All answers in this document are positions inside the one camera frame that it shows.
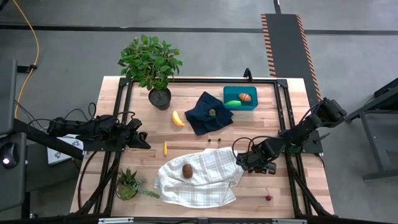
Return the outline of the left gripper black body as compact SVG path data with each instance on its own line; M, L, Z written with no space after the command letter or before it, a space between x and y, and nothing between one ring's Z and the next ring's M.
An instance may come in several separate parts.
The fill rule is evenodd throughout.
M135 135L137 134L136 125L134 123L128 123L123 127L124 143L128 147L134 147L136 144Z

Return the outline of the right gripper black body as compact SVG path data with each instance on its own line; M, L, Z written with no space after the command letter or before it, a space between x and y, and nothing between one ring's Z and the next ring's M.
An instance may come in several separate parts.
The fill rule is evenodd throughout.
M271 156L262 147L253 147L249 152L239 153L236 156L236 164L243 170L261 168L271 162Z

